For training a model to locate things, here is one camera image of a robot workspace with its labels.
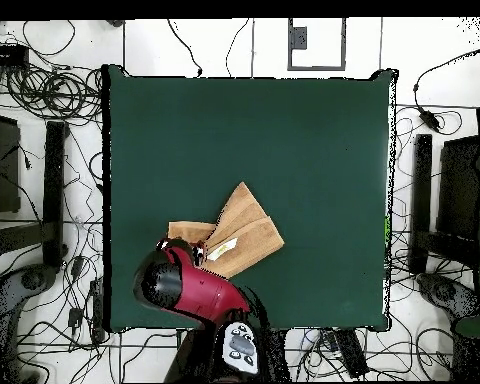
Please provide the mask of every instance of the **tan cloth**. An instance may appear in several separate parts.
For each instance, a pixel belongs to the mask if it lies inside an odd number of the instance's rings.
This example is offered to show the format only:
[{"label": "tan cloth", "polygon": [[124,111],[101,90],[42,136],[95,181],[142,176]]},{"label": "tan cloth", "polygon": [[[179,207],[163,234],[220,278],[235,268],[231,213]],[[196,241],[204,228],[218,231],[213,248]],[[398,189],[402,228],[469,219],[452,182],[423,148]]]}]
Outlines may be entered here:
[{"label": "tan cloth", "polygon": [[215,261],[207,259],[202,268],[231,278],[284,245],[276,226],[267,216],[243,226],[221,243],[211,246],[209,252],[213,252],[235,238],[237,241],[234,248],[227,250]]},{"label": "tan cloth", "polygon": [[[207,256],[222,248],[224,253],[215,261],[207,258],[201,268],[226,278],[242,272],[284,245],[272,219],[243,182],[233,191],[217,221],[216,225],[170,222],[168,237],[181,237],[189,243],[204,241]],[[224,243],[234,239],[235,247],[226,250]]]},{"label": "tan cloth", "polygon": [[241,182],[226,202],[217,219],[217,227],[205,244],[215,246],[245,225],[266,216],[245,183]]},{"label": "tan cloth", "polygon": [[205,241],[215,230],[215,224],[206,222],[177,221],[169,222],[169,238],[181,237],[189,243]]}]

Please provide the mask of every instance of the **green table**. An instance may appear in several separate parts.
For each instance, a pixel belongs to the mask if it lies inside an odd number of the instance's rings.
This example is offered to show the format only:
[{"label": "green table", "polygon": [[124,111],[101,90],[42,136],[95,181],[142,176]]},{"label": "green table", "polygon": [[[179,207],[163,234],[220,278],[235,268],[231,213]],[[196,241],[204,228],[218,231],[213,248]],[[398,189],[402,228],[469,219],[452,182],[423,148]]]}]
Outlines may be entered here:
[{"label": "green table", "polygon": [[133,275],[169,221],[215,222],[241,181],[285,246],[232,282],[258,294],[273,327],[384,326],[394,80],[126,77],[110,66],[110,327],[196,326],[136,303]]}]

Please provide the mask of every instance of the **black plug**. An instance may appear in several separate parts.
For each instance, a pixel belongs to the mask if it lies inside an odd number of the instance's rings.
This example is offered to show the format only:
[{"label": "black plug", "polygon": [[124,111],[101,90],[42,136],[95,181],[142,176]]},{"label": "black plug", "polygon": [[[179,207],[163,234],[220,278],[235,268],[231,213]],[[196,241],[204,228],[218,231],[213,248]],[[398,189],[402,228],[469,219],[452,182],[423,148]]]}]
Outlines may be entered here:
[{"label": "black plug", "polygon": [[77,280],[82,272],[82,268],[84,267],[84,258],[83,256],[76,256],[75,261],[73,262],[73,266],[71,267],[71,275],[73,277],[73,282]]},{"label": "black plug", "polygon": [[71,328],[72,335],[74,337],[76,329],[82,325],[84,312],[80,308],[71,308],[69,310],[68,327]]},{"label": "black plug", "polygon": [[435,117],[435,115],[430,112],[429,110],[421,109],[420,113],[421,120],[425,123],[427,127],[435,132],[439,132],[439,121]]},{"label": "black plug", "polygon": [[27,169],[30,169],[30,161],[28,160],[27,158],[27,155],[23,155],[25,157],[25,166],[27,167]]}]

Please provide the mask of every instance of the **white label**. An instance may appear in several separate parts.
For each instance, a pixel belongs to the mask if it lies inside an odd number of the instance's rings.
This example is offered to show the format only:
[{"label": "white label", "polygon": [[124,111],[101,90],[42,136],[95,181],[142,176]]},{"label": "white label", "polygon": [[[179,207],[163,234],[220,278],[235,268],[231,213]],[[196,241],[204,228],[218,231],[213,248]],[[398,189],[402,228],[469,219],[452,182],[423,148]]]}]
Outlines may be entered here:
[{"label": "white label", "polygon": [[236,241],[238,238],[235,238],[233,240],[229,240],[227,243],[222,244],[221,246],[217,247],[213,252],[211,252],[206,259],[210,261],[215,261],[217,260],[220,255],[226,253],[228,250],[233,249],[236,246]]}]

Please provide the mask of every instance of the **folded towel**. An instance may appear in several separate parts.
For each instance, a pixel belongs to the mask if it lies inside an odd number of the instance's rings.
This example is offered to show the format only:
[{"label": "folded towel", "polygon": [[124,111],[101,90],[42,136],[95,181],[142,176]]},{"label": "folded towel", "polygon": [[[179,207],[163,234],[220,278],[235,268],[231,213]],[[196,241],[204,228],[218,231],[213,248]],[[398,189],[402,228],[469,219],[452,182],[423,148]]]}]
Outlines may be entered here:
[{"label": "folded towel", "polygon": [[188,243],[205,241],[215,230],[215,224],[206,222],[177,221],[169,222],[169,238],[182,238]]},{"label": "folded towel", "polygon": [[242,182],[222,209],[217,224],[179,221],[169,223],[169,238],[189,243],[203,241],[206,260],[201,268],[231,278],[280,249],[284,241]]},{"label": "folded towel", "polygon": [[267,214],[249,191],[245,183],[241,182],[229,197],[217,220],[217,227],[206,240],[206,247],[219,244],[243,226],[265,218]]},{"label": "folded towel", "polygon": [[202,268],[231,278],[283,247],[284,241],[270,217],[251,222],[215,246],[208,248]]}]

